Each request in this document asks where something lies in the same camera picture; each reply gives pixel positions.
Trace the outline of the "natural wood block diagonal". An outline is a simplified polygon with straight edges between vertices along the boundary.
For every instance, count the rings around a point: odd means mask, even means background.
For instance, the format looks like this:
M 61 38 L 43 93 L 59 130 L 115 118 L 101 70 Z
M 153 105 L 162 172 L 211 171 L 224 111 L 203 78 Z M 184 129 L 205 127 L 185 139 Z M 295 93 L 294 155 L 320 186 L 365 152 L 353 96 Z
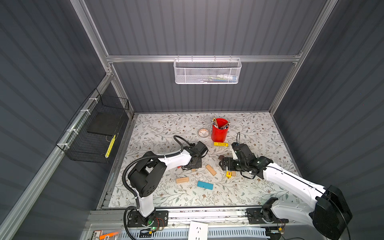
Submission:
M 206 169 L 213 175 L 215 176 L 217 172 L 214 170 L 214 168 L 211 165 L 206 165 Z

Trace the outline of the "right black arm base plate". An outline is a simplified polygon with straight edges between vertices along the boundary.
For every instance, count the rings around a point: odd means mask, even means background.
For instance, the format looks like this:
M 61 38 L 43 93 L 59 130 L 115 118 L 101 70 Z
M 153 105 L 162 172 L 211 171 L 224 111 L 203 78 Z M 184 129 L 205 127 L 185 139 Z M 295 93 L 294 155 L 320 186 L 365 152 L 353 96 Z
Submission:
M 245 216 L 248 218 L 249 224 L 287 224 L 288 219 L 277 218 L 271 210 L 263 208 L 248 208 Z

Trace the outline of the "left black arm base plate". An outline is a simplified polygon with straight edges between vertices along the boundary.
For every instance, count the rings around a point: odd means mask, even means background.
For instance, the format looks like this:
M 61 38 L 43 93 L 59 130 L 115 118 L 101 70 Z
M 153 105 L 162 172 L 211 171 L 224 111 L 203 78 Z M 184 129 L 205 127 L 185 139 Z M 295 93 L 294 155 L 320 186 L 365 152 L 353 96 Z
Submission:
M 129 210 L 126 215 L 127 226 L 129 228 L 141 227 L 166 227 L 168 225 L 168 211 L 155 211 L 148 217 L 143 217 L 136 210 Z

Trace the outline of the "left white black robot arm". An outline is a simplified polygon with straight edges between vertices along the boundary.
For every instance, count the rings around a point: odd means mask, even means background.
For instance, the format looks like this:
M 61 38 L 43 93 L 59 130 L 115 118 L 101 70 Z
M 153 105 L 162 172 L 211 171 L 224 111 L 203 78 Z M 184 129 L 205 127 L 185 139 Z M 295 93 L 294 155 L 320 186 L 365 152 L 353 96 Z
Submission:
M 139 216 L 146 219 L 154 216 L 156 209 L 153 192 L 165 172 L 193 164 L 200 168 L 202 158 L 207 153 L 207 146 L 199 141 L 196 144 L 181 146 L 180 150 L 167 155 L 156 155 L 149 151 L 130 163 L 122 173 L 122 183 L 134 195 Z

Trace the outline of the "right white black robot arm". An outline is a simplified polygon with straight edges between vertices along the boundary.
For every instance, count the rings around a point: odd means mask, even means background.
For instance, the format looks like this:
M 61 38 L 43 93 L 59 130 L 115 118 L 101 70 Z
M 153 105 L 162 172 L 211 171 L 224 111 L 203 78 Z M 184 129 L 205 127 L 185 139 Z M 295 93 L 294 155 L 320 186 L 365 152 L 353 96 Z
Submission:
M 222 170 L 249 173 L 251 180 L 259 178 L 275 183 L 305 203 L 301 206 L 271 197 L 257 212 L 248 211 L 250 218 L 262 219 L 267 224 L 297 221 L 314 227 L 330 240 L 338 240 L 343 232 L 349 231 L 348 223 L 353 215 L 339 188 L 326 188 L 296 176 L 267 157 L 256 157 L 246 144 L 233 143 L 231 150 L 231 158 L 219 156 Z

